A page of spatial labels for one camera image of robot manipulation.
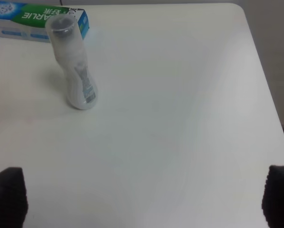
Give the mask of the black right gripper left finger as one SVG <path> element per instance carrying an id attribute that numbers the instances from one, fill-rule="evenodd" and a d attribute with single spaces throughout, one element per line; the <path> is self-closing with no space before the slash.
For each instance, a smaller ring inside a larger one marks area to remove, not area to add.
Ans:
<path id="1" fill-rule="evenodd" d="M 28 212 L 27 190 L 21 167 L 0 172 L 0 228 L 23 227 Z"/>

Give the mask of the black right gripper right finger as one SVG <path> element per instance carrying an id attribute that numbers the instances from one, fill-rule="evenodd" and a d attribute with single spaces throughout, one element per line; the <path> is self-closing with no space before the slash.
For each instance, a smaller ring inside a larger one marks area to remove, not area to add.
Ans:
<path id="1" fill-rule="evenodd" d="M 284 228 L 284 166 L 269 167 L 262 210 L 270 228 Z"/>

